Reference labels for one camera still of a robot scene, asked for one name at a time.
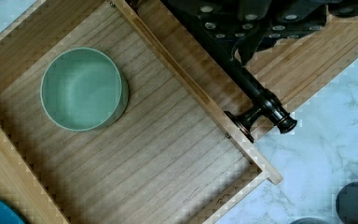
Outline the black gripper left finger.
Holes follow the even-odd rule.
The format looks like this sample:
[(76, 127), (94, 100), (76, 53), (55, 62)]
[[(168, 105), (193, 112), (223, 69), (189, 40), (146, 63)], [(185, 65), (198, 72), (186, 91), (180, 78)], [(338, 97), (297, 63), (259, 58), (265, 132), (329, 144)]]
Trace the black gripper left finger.
[(255, 0), (161, 0), (217, 62), (255, 54)]

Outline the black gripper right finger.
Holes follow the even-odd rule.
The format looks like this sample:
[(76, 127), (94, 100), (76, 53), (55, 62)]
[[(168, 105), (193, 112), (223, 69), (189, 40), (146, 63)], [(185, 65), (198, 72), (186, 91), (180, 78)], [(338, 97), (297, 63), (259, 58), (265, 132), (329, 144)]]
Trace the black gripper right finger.
[(257, 0), (262, 9), (253, 30), (238, 42), (241, 63), (246, 65), (260, 50), (273, 48), (281, 38), (301, 38), (324, 28), (326, 7), (324, 0)]

